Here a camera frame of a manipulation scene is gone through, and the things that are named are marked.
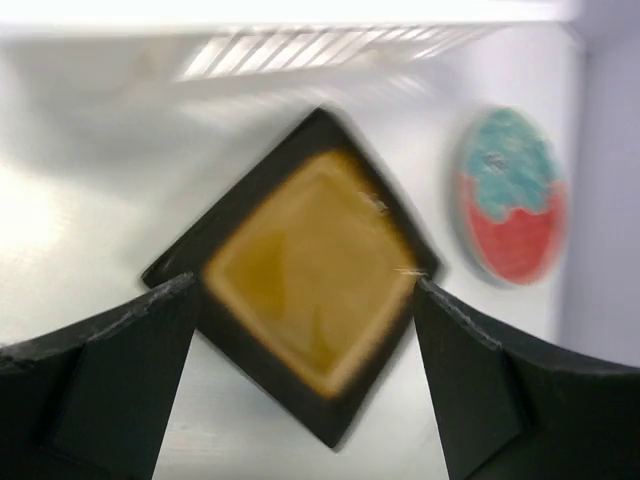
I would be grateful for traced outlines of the yellow square black-rimmed plate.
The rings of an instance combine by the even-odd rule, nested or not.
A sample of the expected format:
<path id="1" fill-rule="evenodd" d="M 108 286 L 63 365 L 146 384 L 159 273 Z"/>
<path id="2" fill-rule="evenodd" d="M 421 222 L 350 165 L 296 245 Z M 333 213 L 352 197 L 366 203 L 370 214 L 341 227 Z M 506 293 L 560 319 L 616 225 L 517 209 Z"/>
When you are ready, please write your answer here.
<path id="1" fill-rule="evenodd" d="M 205 260 L 198 327 L 338 448 L 438 260 L 380 171 L 349 148 L 306 157 Z"/>

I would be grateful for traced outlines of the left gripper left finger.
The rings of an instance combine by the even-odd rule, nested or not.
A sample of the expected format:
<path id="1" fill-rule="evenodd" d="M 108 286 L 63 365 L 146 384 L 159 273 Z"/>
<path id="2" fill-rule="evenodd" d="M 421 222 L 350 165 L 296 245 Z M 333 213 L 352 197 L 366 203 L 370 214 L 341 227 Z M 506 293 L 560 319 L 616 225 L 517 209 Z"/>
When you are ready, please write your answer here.
<path id="1" fill-rule="evenodd" d="M 4 479 L 150 479 L 195 329 L 182 274 L 1 349 Z"/>

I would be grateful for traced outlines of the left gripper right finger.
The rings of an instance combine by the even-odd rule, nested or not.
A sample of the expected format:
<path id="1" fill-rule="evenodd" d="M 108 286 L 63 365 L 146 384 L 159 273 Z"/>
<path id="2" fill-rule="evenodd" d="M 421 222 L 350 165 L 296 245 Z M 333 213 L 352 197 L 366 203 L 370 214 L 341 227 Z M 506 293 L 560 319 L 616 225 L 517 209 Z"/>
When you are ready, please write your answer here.
<path id="1" fill-rule="evenodd" d="M 434 282 L 414 321 L 452 479 L 635 479 L 639 371 L 483 314 Z"/>

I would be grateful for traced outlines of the small red teal round plate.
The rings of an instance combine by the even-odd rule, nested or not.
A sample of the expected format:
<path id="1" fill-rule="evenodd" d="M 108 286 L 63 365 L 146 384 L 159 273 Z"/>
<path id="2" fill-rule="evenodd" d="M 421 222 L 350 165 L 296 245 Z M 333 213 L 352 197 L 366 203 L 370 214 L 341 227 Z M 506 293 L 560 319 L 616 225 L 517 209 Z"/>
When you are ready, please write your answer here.
<path id="1" fill-rule="evenodd" d="M 484 106 L 451 160 L 450 218 L 471 265 L 502 287 L 548 275 L 567 235 L 569 185 L 544 130 L 521 110 Z"/>

